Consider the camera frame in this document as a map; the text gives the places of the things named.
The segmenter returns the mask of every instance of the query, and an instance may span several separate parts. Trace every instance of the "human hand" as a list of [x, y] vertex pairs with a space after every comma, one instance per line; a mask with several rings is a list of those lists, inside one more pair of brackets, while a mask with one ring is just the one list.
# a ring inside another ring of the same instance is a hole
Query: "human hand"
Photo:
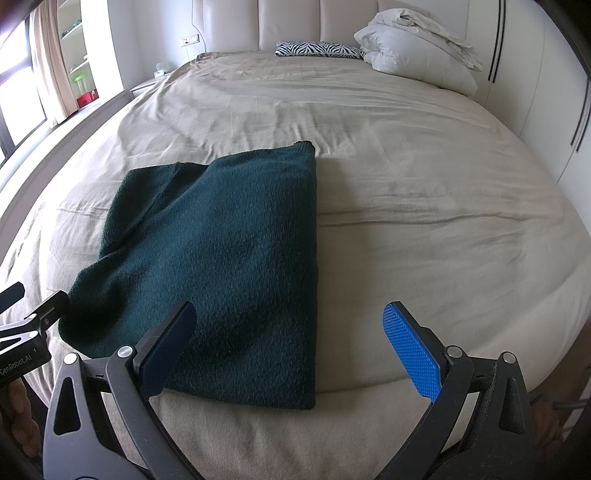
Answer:
[[8, 386], [8, 400], [15, 412], [12, 420], [12, 435], [28, 457], [35, 457], [41, 452], [41, 432], [39, 425], [31, 416], [31, 402], [27, 388], [19, 378]]

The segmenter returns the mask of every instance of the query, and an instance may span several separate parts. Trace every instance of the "nightstand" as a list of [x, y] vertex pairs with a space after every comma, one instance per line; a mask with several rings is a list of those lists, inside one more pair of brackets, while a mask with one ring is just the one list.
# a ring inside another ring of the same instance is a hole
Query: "nightstand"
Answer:
[[150, 88], [152, 88], [157, 83], [160, 83], [163, 80], [167, 79], [168, 78], [168, 75], [170, 75], [170, 74], [167, 73], [166, 75], [162, 75], [161, 77], [158, 77], [158, 78], [155, 78], [155, 79], [146, 80], [144, 83], [140, 83], [137, 87], [133, 87], [130, 90], [130, 92], [134, 96], [134, 98], [137, 98], [142, 93], [144, 93], [146, 90], [149, 90]]

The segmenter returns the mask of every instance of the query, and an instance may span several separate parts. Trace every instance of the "pillow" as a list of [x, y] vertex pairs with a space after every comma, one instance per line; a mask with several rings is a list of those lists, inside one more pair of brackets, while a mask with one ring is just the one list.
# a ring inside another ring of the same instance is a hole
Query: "pillow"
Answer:
[[355, 34], [363, 59], [374, 70], [474, 96], [478, 86], [470, 70], [451, 55], [412, 33], [370, 25]]
[[374, 70], [474, 96], [467, 66], [482, 70], [471, 45], [441, 25], [406, 8], [376, 14], [355, 40]]
[[363, 59], [363, 52], [357, 47], [340, 43], [280, 41], [275, 55], [278, 57], [331, 57], [336, 59]]

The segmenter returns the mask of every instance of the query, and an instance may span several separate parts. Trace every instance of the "upholstered headboard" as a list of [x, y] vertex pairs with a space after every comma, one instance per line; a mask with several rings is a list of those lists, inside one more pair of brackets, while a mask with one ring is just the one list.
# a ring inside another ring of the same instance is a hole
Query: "upholstered headboard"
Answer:
[[210, 51], [272, 50], [278, 41], [357, 45], [353, 34], [378, 11], [405, 4], [466, 35], [470, 0], [193, 0], [193, 16]]

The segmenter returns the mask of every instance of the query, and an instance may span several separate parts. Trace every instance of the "white comforter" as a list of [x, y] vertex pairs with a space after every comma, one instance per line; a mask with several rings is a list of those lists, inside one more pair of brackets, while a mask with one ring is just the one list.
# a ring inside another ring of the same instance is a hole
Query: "white comforter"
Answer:
[[[181, 67], [72, 157], [0, 267], [0, 287], [27, 288], [1, 322], [67, 291], [96, 259], [130, 169], [297, 140], [312, 141], [318, 156], [317, 406], [162, 393], [156, 412], [208, 479], [372, 479], [428, 404], [382, 331], [392, 300], [471, 355], [515, 352], [530, 388], [589, 314], [589, 236], [540, 162], [491, 114], [362, 61], [256, 53]], [[56, 327], [52, 362], [27, 376], [45, 400], [71, 350]]]

